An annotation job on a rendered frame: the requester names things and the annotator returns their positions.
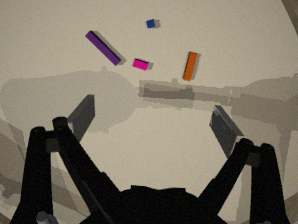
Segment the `orange rod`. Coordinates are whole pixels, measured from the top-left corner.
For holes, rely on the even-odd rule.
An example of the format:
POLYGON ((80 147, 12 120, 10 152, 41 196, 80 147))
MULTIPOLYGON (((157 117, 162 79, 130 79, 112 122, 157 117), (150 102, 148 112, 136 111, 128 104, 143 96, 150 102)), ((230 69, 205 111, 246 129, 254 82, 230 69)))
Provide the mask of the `orange rod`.
POLYGON ((184 70, 183 80, 191 81, 196 57, 197 57, 196 53, 189 52, 185 70, 184 70))

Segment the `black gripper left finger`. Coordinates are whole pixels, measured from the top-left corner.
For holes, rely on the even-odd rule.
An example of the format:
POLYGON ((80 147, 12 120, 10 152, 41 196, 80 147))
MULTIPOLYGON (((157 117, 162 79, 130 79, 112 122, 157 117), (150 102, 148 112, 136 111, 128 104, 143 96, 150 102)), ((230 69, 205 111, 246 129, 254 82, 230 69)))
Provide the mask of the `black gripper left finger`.
POLYGON ((147 224, 144 215, 105 172, 99 171, 80 144, 94 117, 94 95, 88 94, 68 118, 52 120, 54 130, 46 131, 42 126, 31 129, 20 203, 10 224, 59 224, 53 215, 51 152, 59 152, 90 214, 99 208, 110 224, 147 224))

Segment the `purple rod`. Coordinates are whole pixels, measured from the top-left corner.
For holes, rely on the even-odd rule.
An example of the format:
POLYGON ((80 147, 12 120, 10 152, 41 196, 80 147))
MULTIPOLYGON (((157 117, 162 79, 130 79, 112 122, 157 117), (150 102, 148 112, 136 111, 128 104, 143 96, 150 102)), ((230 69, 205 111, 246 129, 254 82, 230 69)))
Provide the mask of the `purple rod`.
POLYGON ((93 31, 89 31, 85 37, 115 66, 121 61, 121 59, 93 31))

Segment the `short magenta rod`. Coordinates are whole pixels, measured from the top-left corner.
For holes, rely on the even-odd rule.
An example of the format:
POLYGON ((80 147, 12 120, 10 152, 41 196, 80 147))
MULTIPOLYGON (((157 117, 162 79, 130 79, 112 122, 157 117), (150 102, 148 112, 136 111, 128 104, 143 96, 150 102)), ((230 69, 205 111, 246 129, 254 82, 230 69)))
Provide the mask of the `short magenta rod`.
POLYGON ((140 68, 146 70, 148 66, 148 62, 136 59, 134 60, 133 67, 140 68))

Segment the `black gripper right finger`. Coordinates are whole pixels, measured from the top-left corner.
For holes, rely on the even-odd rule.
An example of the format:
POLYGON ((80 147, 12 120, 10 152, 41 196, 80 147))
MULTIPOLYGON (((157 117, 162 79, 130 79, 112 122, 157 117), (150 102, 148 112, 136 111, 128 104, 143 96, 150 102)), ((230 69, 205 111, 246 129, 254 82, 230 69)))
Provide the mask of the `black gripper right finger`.
POLYGON ((181 216, 178 224, 211 224, 228 198, 244 165, 251 166, 249 224, 290 224, 285 212, 274 147, 268 143, 262 143, 261 147, 255 146, 251 140, 244 138, 240 129, 219 105, 214 105, 209 125, 227 161, 181 216))

